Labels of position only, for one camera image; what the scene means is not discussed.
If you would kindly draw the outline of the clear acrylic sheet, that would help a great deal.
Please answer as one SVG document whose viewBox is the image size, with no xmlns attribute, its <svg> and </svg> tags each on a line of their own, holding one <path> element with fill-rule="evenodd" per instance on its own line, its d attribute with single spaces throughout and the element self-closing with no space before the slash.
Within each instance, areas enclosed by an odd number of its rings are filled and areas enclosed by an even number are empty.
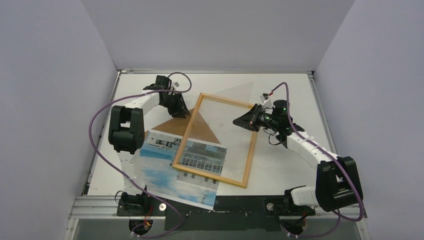
<svg viewBox="0 0 424 240">
<path fill-rule="evenodd" d="M 250 103 L 254 84 L 244 83 L 226 88 L 214 93 L 201 93 L 216 95 L 236 101 Z M 241 117 L 250 109 L 228 105 L 211 100 L 204 100 L 199 112 L 209 125 L 221 145 L 227 146 L 221 177 L 241 182 L 247 162 L 252 131 L 233 124 L 233 120 Z"/>
</svg>

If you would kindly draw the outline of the building and sky photo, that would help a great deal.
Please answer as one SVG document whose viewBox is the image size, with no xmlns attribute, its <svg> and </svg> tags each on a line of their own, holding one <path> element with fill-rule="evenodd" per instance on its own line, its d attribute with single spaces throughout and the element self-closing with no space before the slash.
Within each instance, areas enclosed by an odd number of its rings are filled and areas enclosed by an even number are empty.
<svg viewBox="0 0 424 240">
<path fill-rule="evenodd" d="M 212 210 L 219 181 L 173 167 L 181 142 L 182 136 L 148 131 L 139 153 L 140 175 L 147 190 L 158 197 Z M 192 170 L 220 176 L 227 149 L 219 143 L 190 138 L 178 163 Z"/>
</svg>

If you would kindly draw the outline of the yellow picture frame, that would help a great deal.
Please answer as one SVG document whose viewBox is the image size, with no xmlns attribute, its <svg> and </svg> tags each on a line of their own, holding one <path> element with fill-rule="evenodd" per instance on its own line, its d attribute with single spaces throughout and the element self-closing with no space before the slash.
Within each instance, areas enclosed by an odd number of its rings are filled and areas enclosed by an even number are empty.
<svg viewBox="0 0 424 240">
<path fill-rule="evenodd" d="M 204 178 L 216 180 L 218 182 L 226 183 L 226 184 L 233 185 L 233 186 L 240 187 L 240 188 L 246 188 L 247 185 L 248 185 L 248 181 L 249 181 L 249 175 L 250 175 L 250 171 L 251 171 L 251 165 L 252 165 L 252 160 L 253 160 L 253 155 L 254 155 L 254 151 L 255 151 L 257 135 L 258 135 L 256 132 L 253 132 L 251 134 L 251 140 L 250 140 L 250 144 L 249 144 L 246 164 L 244 166 L 242 181 L 236 181 L 236 180 L 233 180 L 233 179 L 230 179 L 230 178 L 226 178 L 226 177 L 223 177 L 223 176 L 218 176 L 216 174 L 206 172 L 204 170 L 200 170 L 198 168 L 190 168 L 186 165 L 179 164 L 179 160 L 183 156 L 183 152 L 184 152 L 184 148 L 186 146 L 186 143 L 187 143 L 188 140 L 190 140 L 189 135 L 191 133 L 194 122 L 196 120 L 196 116 L 198 115 L 201 104 L 203 103 L 204 100 L 209 100 L 209 101 L 218 102 L 218 103 L 236 106 L 236 107 L 245 108 L 245 109 L 252 109 L 253 106 L 254 106 L 251 103 L 247 103 L 247 102 L 243 102 L 243 101 L 238 101 L 238 100 L 234 100 L 234 99 L 230 99 L 230 98 L 226 98 L 226 97 L 221 97 L 221 96 L 217 96 L 217 95 L 212 95 L 212 94 L 207 94 L 207 93 L 203 93 L 203 92 L 200 93 L 199 97 L 197 99 L 196 105 L 193 109 L 193 113 L 191 114 L 191 118 L 190 118 L 188 125 L 186 127 L 185 133 L 182 137 L 180 147 L 179 147 L 179 149 L 176 153 L 175 159 L 172 163 L 172 167 L 177 169 L 177 170 L 180 170 L 180 171 L 184 171 L 184 172 L 187 172 L 187 173 L 202 176 Z"/>
</svg>

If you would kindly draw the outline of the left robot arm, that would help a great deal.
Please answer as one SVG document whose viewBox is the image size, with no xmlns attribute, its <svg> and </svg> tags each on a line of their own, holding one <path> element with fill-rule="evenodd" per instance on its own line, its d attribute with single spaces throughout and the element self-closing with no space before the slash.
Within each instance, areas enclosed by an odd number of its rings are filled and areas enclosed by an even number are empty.
<svg viewBox="0 0 424 240">
<path fill-rule="evenodd" d="M 166 108 L 173 118 L 190 116 L 178 88 L 179 84 L 169 76 L 157 75 L 155 82 L 145 86 L 135 99 L 111 108 L 108 142 L 117 153 L 124 181 L 119 203 L 123 209 L 139 216 L 148 214 L 153 208 L 137 161 L 145 141 L 144 117 L 157 106 Z"/>
</svg>

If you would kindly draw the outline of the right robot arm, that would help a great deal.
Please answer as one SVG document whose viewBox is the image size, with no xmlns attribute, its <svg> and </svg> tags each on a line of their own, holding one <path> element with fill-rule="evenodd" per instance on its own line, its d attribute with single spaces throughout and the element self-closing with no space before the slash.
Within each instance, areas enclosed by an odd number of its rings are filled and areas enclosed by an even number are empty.
<svg viewBox="0 0 424 240">
<path fill-rule="evenodd" d="M 278 144 L 298 154 L 316 172 L 314 186 L 299 186 L 287 190 L 282 207 L 290 215 L 303 206 L 319 206 L 326 212 L 359 204 L 363 205 L 363 192 L 355 160 L 339 156 L 313 140 L 306 131 L 293 122 L 286 100 L 273 102 L 271 112 L 255 104 L 247 113 L 233 120 L 245 130 L 258 132 L 272 130 Z"/>
</svg>

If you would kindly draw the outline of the brown backing board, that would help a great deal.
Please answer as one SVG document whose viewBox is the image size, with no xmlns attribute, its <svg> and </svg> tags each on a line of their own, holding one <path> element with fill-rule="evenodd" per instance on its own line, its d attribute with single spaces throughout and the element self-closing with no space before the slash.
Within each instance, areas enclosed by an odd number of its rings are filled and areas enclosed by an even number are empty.
<svg viewBox="0 0 424 240">
<path fill-rule="evenodd" d="M 186 118 L 172 117 L 170 120 L 153 127 L 152 130 L 183 136 L 190 120 L 191 116 L 186 116 Z M 195 116 L 189 137 L 201 141 L 220 144 L 220 141 L 200 113 Z"/>
</svg>

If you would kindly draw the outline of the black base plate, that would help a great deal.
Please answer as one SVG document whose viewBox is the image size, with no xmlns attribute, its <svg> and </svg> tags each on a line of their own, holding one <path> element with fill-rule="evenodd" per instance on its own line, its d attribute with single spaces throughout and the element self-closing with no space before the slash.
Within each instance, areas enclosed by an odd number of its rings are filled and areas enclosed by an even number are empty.
<svg viewBox="0 0 424 240">
<path fill-rule="evenodd" d="M 306 217 L 316 211 L 309 206 L 298 206 L 285 195 L 265 196 L 218 196 L 212 210 L 181 202 L 167 200 L 166 204 L 152 197 L 142 200 L 139 196 L 128 196 L 119 200 L 116 215 L 129 217 L 133 228 L 147 218 L 147 227 L 136 233 L 146 233 L 155 217 L 164 218 L 164 230 L 169 231 L 180 224 L 180 231 L 245 231 L 265 230 L 279 232 L 281 226 L 302 230 Z"/>
</svg>

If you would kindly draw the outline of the aluminium front rail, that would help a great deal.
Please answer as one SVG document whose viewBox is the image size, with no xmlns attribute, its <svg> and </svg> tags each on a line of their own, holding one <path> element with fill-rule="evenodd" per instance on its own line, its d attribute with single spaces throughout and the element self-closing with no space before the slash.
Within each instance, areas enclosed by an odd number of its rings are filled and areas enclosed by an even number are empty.
<svg viewBox="0 0 424 240">
<path fill-rule="evenodd" d="M 244 231 L 264 229 L 279 231 L 277 218 L 291 228 L 300 228 L 308 216 L 347 210 L 360 213 L 355 196 L 336 197 L 324 205 L 296 205 L 288 191 L 284 195 L 223 195 L 217 196 L 212 210 L 167 198 L 128 195 L 123 199 L 112 196 L 77 197 L 71 219 L 127 219 L 134 228 L 136 221 L 151 223 L 163 220 L 165 231 Z"/>
</svg>

